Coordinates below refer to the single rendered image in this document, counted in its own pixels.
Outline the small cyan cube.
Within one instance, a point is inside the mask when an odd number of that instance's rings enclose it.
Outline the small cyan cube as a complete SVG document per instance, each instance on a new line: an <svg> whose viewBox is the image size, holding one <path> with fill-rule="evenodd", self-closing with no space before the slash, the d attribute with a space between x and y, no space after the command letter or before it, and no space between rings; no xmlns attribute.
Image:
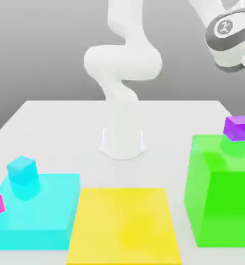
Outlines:
<svg viewBox="0 0 245 265"><path fill-rule="evenodd" d="M38 195L40 182L35 160L20 156L7 165L7 172L17 198L27 201Z"/></svg>

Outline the small purple cube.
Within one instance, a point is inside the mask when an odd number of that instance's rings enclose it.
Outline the small purple cube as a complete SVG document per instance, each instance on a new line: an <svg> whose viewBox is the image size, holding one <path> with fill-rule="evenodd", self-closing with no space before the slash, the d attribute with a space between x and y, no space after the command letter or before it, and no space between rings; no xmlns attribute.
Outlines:
<svg viewBox="0 0 245 265"><path fill-rule="evenodd" d="M245 141L245 116L228 116L225 119L223 134L231 141Z"/></svg>

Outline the large yellow box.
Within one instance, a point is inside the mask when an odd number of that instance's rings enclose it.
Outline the large yellow box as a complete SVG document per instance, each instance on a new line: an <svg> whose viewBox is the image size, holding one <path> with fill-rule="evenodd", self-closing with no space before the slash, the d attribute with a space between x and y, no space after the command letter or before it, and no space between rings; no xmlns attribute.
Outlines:
<svg viewBox="0 0 245 265"><path fill-rule="evenodd" d="M83 188L66 265L181 265L163 188Z"/></svg>

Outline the large cyan box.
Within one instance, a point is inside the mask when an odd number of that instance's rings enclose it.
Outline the large cyan box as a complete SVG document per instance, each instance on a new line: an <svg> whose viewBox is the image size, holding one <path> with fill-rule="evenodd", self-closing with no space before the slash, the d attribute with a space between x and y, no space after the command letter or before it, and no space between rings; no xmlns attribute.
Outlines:
<svg viewBox="0 0 245 265"><path fill-rule="evenodd" d="M0 250L67 250L80 191L80 175L74 173L40 174L27 187L5 178Z"/></svg>

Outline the large green box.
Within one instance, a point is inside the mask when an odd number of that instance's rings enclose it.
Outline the large green box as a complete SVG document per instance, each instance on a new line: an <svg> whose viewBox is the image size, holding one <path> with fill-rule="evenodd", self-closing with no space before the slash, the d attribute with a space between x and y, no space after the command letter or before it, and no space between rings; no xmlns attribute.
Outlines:
<svg viewBox="0 0 245 265"><path fill-rule="evenodd" d="M184 203L197 247L245 247L245 141L192 137Z"/></svg>

